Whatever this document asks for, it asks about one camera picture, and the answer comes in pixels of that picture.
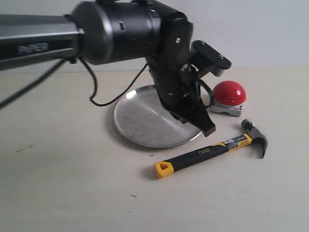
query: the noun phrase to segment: white wall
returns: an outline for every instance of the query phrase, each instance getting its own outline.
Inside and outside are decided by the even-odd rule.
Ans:
[[[0,0],[0,14],[61,15],[80,0]],[[205,40],[233,67],[309,65],[308,0],[161,0],[194,23],[193,39]],[[96,71],[138,70],[143,59],[96,66]],[[50,63],[5,72],[42,72]],[[67,65],[62,71],[84,71]]]

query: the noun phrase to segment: hammer handle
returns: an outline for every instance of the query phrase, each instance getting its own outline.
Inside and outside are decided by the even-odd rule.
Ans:
[[[252,138],[248,134],[244,134],[216,145],[207,146],[181,156],[155,163],[155,173],[158,178],[163,178],[183,168],[201,163],[228,151],[247,146],[251,143]]]

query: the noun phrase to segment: black rubber grip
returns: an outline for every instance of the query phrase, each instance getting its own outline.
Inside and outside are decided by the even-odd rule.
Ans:
[[[228,148],[222,145],[207,146],[199,150],[191,151],[184,155],[165,160],[165,162],[170,162],[173,165],[174,172],[176,172],[191,165],[209,160],[228,151]]]

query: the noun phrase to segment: yellow handle end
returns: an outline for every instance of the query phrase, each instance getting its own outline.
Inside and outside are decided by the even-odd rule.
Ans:
[[[174,172],[173,165],[169,162],[158,162],[154,164],[155,174],[158,179],[166,177]]]

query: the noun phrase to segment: red button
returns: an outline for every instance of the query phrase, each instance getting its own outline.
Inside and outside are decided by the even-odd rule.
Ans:
[[[246,91],[235,81],[223,81],[213,89],[217,102],[224,105],[240,105],[246,101]]]

